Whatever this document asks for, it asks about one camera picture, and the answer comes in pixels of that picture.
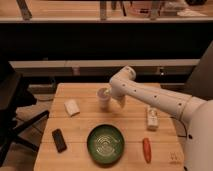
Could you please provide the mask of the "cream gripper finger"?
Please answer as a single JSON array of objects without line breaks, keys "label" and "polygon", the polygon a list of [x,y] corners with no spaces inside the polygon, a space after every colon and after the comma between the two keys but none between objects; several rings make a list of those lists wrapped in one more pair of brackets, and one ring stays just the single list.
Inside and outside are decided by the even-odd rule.
[{"label": "cream gripper finger", "polygon": [[121,108],[124,108],[125,107],[125,104],[126,104],[126,97],[122,97],[119,101],[118,101],[118,104],[120,105]]},{"label": "cream gripper finger", "polygon": [[111,92],[111,89],[105,89],[104,90],[104,93],[108,93],[109,94],[110,92]]}]

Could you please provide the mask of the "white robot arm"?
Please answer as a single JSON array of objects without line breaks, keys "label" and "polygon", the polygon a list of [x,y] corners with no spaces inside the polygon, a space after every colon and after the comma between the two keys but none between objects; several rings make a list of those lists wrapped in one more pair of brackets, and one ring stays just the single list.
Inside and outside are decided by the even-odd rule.
[{"label": "white robot arm", "polygon": [[110,95],[121,106],[131,96],[186,123],[184,171],[213,171],[213,100],[135,82],[136,72],[125,66],[109,79]]}]

